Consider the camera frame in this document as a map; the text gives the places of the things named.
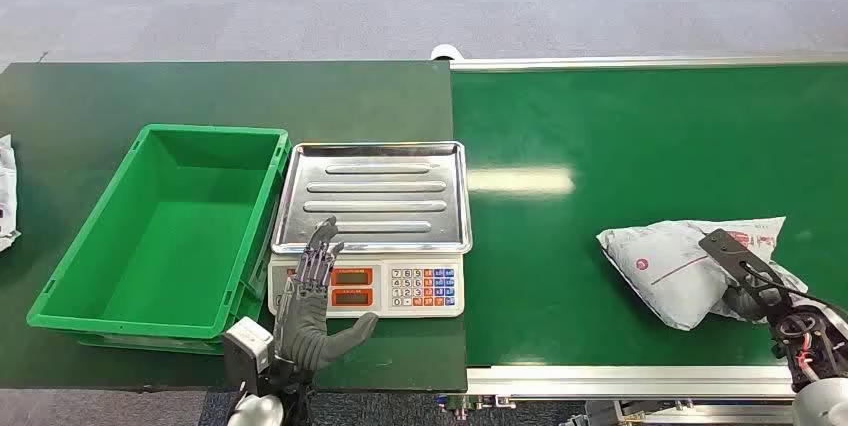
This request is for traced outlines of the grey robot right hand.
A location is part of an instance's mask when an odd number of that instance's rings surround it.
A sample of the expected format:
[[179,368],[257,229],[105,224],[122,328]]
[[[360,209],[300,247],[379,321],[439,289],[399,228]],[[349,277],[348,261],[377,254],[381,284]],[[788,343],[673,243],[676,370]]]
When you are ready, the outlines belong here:
[[[808,292],[809,288],[807,284],[798,277],[783,270],[778,271],[778,273],[783,285],[802,293]],[[723,279],[726,289],[721,298],[710,308],[709,313],[738,321],[762,324],[783,319],[783,317],[790,313],[790,310],[786,308],[778,311],[767,311],[767,308],[759,304],[731,276],[725,275]],[[762,297],[764,301],[769,303],[779,302],[781,299],[780,293],[776,288],[766,289],[763,291]]]

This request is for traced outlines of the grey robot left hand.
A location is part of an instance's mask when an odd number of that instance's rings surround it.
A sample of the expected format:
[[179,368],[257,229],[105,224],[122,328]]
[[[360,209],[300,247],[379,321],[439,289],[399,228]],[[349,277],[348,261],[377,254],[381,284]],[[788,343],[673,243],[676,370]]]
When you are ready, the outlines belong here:
[[334,216],[316,227],[287,279],[275,317],[274,354],[302,371],[323,369],[357,348],[372,336],[379,320],[367,312],[347,329],[327,330],[331,273],[344,249],[342,242],[332,242],[337,234]]

